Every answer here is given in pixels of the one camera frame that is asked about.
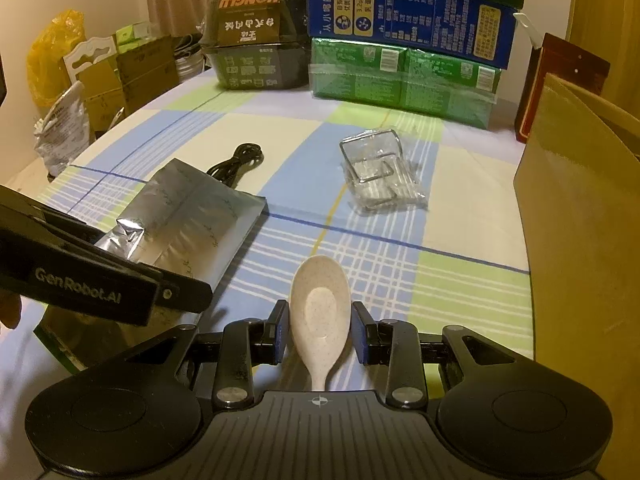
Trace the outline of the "person's left hand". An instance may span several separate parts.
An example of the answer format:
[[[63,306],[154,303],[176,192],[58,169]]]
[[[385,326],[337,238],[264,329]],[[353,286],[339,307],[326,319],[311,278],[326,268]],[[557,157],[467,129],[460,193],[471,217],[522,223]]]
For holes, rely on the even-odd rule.
[[[19,294],[0,290],[0,323],[9,330],[15,330],[22,316],[22,300]]]

